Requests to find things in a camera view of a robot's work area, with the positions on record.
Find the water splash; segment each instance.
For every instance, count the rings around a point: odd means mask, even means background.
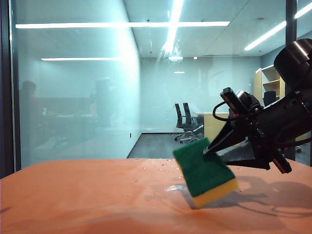
[[[184,190],[185,187],[183,185],[173,185],[173,186],[170,186],[168,188],[165,189],[166,192],[169,192],[169,191],[173,191],[173,190]]]

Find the green sponge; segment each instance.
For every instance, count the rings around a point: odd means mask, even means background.
[[[238,187],[234,173],[219,155],[213,153],[204,156],[203,150],[209,144],[205,137],[173,152],[197,207],[216,200]]]

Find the orange tablecloth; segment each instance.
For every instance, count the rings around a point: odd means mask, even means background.
[[[38,163],[2,180],[1,233],[312,233],[312,168],[231,167],[240,189],[195,210],[170,159]]]

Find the glass partition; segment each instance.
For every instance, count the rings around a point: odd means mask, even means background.
[[[255,72],[285,44],[284,0],[12,0],[12,15],[22,167],[171,158],[185,138],[175,103],[212,140],[220,92],[261,93]]]
[[[297,6],[297,38],[312,39],[312,1],[311,0],[298,0]],[[311,132],[304,134],[299,139],[305,139],[311,136]],[[310,165],[311,162],[311,143],[300,145],[296,147],[296,161]]]

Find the ceiling light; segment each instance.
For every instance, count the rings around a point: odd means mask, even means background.
[[[272,35],[274,35],[275,33],[277,33],[278,31],[280,31],[281,29],[283,29],[286,26],[286,21],[283,21],[282,23],[280,23],[279,25],[277,25],[276,27],[274,27],[273,29],[271,29],[270,31],[268,31],[267,33],[263,34],[261,37],[259,37],[257,40],[253,41],[252,43],[250,43],[249,45],[247,45],[245,47],[245,50],[251,50],[253,49],[255,46],[257,46],[258,44],[260,44],[261,42],[265,41],[266,39],[268,39],[269,37],[271,37]]]
[[[182,5],[183,5],[183,0],[174,0],[171,15],[170,15],[170,26],[168,30],[167,41],[165,42],[165,45],[164,45],[164,49],[168,53],[171,53],[174,48],[177,23],[179,22],[179,19],[180,19]]]
[[[42,58],[42,61],[117,61],[121,58]]]
[[[300,16],[303,16],[305,13],[307,13],[311,9],[312,9],[312,2],[310,4],[308,4],[308,5],[306,5],[304,8],[302,8],[300,11],[297,11],[297,13],[295,14],[294,18],[297,19]]]
[[[170,61],[177,61],[177,60],[183,60],[183,57],[182,56],[170,56],[168,57],[168,59]]]
[[[227,26],[229,21],[178,22],[178,27],[214,27]],[[16,24],[18,29],[42,28],[142,28],[169,27],[170,22],[98,22],[98,23],[27,23]]]
[[[206,21],[206,22],[178,22],[178,27],[214,27],[228,26],[229,21]]]
[[[301,10],[297,11],[294,18],[297,19],[297,18],[303,16],[305,13],[309,12],[310,10],[312,10],[312,2],[309,3],[308,5],[306,5],[305,7],[303,7]],[[283,29],[285,26],[286,26],[286,21],[283,21],[282,23],[277,25],[275,28],[271,29],[270,31],[268,31],[267,33],[265,33],[264,35],[259,37],[257,40],[255,40],[252,43],[250,43],[249,45],[247,45],[245,47],[245,50],[251,50],[252,48],[257,46],[261,42],[265,41],[266,39],[268,39],[269,37],[271,37],[272,35],[274,35],[278,31]]]

